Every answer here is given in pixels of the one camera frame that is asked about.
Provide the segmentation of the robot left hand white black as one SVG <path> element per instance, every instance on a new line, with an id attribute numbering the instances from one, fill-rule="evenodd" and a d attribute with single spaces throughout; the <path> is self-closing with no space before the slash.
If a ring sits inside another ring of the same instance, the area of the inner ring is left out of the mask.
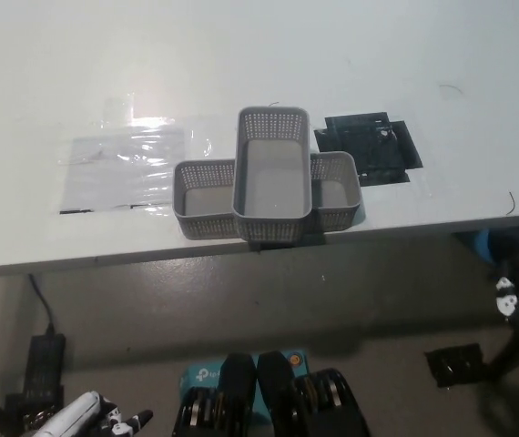
<path id="1" fill-rule="evenodd" d="M 153 411 L 144 410 L 124 419 L 114 402 L 97 391 L 87 391 L 25 436 L 136 436 L 153 417 Z"/>

